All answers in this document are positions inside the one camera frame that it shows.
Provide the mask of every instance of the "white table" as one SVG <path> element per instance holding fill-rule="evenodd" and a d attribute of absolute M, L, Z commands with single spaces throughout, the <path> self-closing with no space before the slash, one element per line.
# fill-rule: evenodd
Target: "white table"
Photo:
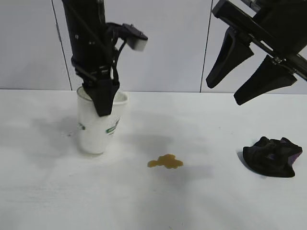
<path fill-rule="evenodd" d="M 107 152 L 75 145 L 76 95 L 0 91 L 1 230 L 305 230 L 307 154 L 296 177 L 249 171 L 261 136 L 307 149 L 307 96 L 130 93 Z M 178 169 L 148 168 L 174 154 Z"/>

